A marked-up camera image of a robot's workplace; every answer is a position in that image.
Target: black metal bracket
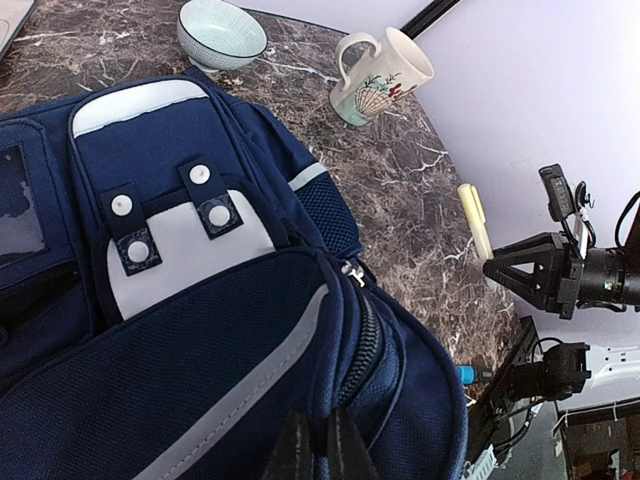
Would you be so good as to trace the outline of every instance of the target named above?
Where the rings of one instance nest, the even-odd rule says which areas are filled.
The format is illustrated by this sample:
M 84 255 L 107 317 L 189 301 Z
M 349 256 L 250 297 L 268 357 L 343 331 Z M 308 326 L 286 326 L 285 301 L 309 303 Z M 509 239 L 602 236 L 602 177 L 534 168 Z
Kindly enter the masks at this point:
M 571 248 L 561 234 L 541 233 L 495 250 L 495 258 L 485 262 L 483 271 L 534 307 L 569 319 L 584 268 L 581 259 L 571 255 Z M 517 268 L 528 264 L 533 264 L 531 273 Z

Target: navy blue backpack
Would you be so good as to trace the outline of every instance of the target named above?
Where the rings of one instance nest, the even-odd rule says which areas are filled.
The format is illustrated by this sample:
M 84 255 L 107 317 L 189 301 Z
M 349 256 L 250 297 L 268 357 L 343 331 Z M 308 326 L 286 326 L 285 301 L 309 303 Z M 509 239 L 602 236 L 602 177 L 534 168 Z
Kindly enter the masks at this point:
M 454 366 L 361 251 L 196 70 L 0 118 L 0 479 L 458 480 Z

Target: ceramic bowl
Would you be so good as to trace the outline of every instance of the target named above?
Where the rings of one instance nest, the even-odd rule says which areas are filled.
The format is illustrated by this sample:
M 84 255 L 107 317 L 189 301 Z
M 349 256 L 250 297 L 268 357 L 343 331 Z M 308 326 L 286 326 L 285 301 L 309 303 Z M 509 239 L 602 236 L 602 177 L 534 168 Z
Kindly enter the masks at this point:
M 243 67 L 267 48 L 267 35 L 256 19 L 221 0 L 184 4 L 178 41 L 191 63 L 205 71 Z

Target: mug handle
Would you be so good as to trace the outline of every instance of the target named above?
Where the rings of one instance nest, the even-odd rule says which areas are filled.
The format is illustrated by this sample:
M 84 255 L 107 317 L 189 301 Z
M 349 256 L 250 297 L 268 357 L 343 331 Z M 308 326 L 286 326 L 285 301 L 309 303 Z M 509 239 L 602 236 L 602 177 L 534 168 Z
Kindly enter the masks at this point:
M 361 42 L 373 45 L 373 48 L 375 49 L 373 52 L 373 58 L 376 58 L 380 53 L 382 53 L 382 45 L 380 45 L 380 42 L 368 33 L 352 33 L 340 40 L 338 45 L 336 45 L 336 61 L 338 62 L 338 69 L 340 70 L 340 75 L 342 75 L 342 80 L 344 81 L 344 86 L 342 87 L 343 92 L 349 88 L 349 85 L 351 85 L 351 79 L 347 76 L 347 72 L 344 70 L 342 56 L 344 55 L 345 50 L 351 45 Z

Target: shell illustration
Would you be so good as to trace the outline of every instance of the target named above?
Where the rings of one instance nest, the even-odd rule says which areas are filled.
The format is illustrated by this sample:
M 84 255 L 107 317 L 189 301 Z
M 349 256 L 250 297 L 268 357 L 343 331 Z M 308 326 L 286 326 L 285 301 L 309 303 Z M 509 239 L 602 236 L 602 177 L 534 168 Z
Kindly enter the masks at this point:
M 386 109 L 393 103 L 387 92 L 375 87 L 361 87 L 356 90 L 356 108 L 367 117 L 371 117 Z

